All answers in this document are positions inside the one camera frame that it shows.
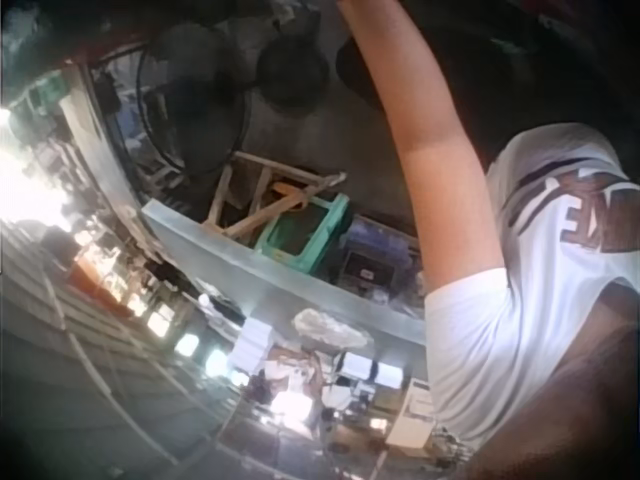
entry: person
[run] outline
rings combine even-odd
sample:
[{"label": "person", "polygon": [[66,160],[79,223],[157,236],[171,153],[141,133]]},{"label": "person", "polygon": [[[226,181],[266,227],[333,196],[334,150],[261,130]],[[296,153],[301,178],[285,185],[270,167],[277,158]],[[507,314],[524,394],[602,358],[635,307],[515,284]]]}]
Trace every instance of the person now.
[{"label": "person", "polygon": [[640,187],[582,124],[519,134],[485,177],[400,3],[338,6],[412,201],[435,413],[478,449],[459,478],[628,474],[637,468]]}]

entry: white t-shirt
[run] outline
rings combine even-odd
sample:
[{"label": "white t-shirt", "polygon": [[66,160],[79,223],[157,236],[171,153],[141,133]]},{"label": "white t-shirt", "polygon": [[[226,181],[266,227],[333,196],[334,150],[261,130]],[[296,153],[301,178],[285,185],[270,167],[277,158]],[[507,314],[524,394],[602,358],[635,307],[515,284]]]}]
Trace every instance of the white t-shirt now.
[{"label": "white t-shirt", "polygon": [[549,379],[607,284],[640,291],[640,187],[598,132],[521,133],[487,182],[506,268],[425,300],[437,417],[473,447]]}]

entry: brown lettering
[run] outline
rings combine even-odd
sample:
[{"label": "brown lettering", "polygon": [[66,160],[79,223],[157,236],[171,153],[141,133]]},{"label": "brown lettering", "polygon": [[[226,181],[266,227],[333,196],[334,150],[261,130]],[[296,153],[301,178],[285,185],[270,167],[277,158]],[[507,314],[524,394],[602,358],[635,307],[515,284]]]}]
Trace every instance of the brown lettering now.
[{"label": "brown lettering", "polygon": [[[634,189],[615,190],[607,205],[604,190],[628,183],[625,178],[610,173],[598,172],[584,177],[578,170],[556,175],[560,184],[551,190],[534,209],[518,231],[524,233],[538,215],[554,200],[571,195],[582,202],[580,208],[570,207],[567,220],[576,222],[575,230],[563,230],[560,241],[580,245],[585,248],[601,248],[605,253],[620,253],[640,250],[640,191]],[[545,190],[544,182],[539,183],[514,206],[508,225],[513,227],[524,209],[534,198]]]}]

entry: bright window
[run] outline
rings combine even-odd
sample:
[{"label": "bright window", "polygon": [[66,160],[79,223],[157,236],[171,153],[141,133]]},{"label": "bright window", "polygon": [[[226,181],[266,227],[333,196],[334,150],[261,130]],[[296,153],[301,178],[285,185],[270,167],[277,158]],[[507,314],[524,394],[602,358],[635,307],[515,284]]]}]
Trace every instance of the bright window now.
[{"label": "bright window", "polygon": [[151,315],[149,315],[147,326],[160,338],[163,338],[169,330],[169,322],[157,312],[153,312]]},{"label": "bright window", "polygon": [[176,345],[176,352],[180,355],[184,355],[185,357],[190,357],[193,355],[193,352],[198,348],[198,344],[200,343],[200,339],[197,335],[192,335],[187,333],[184,335],[178,344]]},{"label": "bright window", "polygon": [[207,358],[204,370],[209,377],[218,377],[227,373],[227,356],[220,350],[214,350]]}]

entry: paper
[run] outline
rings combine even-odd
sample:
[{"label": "paper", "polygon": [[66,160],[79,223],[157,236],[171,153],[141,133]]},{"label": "paper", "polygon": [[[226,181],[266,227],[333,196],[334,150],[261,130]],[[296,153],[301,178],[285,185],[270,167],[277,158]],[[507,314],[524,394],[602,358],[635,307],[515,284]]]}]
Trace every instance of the paper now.
[{"label": "paper", "polygon": [[387,437],[387,444],[403,448],[423,448],[436,421],[429,386],[411,379],[402,409]]}]

